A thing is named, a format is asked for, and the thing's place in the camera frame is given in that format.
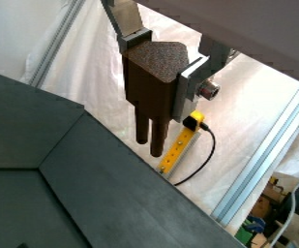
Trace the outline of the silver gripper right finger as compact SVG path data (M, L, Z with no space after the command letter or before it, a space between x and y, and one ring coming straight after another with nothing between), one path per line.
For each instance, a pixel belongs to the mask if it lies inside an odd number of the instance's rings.
M220 90L214 75L227 65L231 48L208 36L200 37L198 57L178 74L172 119L182 122L195 110L200 97L211 101Z

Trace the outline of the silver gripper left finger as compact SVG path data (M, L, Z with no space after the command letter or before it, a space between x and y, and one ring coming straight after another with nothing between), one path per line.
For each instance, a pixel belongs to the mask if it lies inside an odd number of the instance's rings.
M114 31L119 52L151 40L152 32L144 27L138 3L134 0L100 0Z

